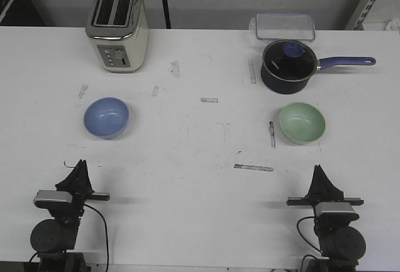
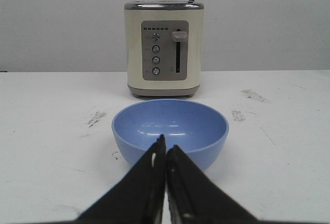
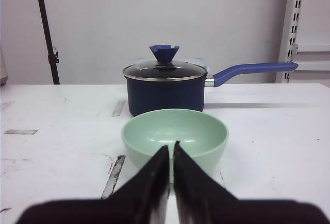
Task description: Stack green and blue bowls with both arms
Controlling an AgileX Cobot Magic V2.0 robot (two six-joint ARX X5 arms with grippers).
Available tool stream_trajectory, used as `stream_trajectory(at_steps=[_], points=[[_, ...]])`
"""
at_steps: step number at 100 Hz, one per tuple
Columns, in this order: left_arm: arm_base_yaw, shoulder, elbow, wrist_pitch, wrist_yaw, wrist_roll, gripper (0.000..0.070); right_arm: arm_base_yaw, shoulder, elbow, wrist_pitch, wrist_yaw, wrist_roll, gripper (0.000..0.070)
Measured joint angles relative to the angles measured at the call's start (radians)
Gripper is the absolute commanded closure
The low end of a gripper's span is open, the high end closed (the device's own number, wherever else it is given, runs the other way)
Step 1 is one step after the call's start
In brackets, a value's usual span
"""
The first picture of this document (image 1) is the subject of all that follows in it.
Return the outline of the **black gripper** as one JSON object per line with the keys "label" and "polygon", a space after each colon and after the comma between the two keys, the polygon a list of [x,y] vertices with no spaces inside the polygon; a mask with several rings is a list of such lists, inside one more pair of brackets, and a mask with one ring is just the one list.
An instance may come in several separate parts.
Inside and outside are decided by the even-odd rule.
{"label": "black gripper", "polygon": [[308,191],[308,197],[288,197],[286,204],[288,206],[316,206],[319,203],[348,203],[351,206],[361,206],[364,200],[361,198],[344,198],[343,200],[325,201],[318,198],[321,195],[324,198],[344,198],[344,192],[335,187],[329,180],[320,165],[314,166],[311,185]]}
{"label": "black gripper", "polygon": [[[81,192],[81,180],[80,170],[82,165],[82,190],[85,193],[91,194],[79,194]],[[68,193],[75,193],[72,197],[71,209],[68,213],[69,222],[80,222],[81,217],[84,214],[84,204],[87,200],[91,201],[109,201],[109,193],[97,193],[94,192],[88,174],[88,166],[86,160],[79,160],[77,165],[73,168],[72,172],[60,183],[55,185],[57,191],[66,191]]]}

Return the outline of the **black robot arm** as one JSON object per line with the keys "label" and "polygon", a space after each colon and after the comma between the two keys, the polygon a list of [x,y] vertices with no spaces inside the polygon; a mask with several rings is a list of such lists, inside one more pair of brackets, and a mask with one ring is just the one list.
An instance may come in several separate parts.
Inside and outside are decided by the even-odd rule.
{"label": "black robot arm", "polygon": [[346,198],[343,191],[332,184],[323,168],[315,165],[307,194],[289,197],[286,204],[310,206],[313,210],[312,216],[297,221],[296,229],[303,238],[300,223],[306,219],[314,221],[314,233],[319,246],[314,246],[308,239],[305,242],[321,257],[304,255],[300,271],[356,271],[358,260],[366,252],[366,241],[350,223],[359,219],[353,207],[363,205],[363,199]]}
{"label": "black robot arm", "polygon": [[39,222],[30,235],[31,247],[40,259],[38,271],[91,271],[82,253],[75,253],[81,218],[84,209],[96,212],[104,223],[106,242],[106,268],[109,269],[109,236],[104,215],[88,205],[90,201],[108,201],[108,193],[97,193],[93,190],[88,175],[87,162],[79,160],[71,173],[55,190],[41,189],[33,199],[37,208],[46,209],[52,216]]}

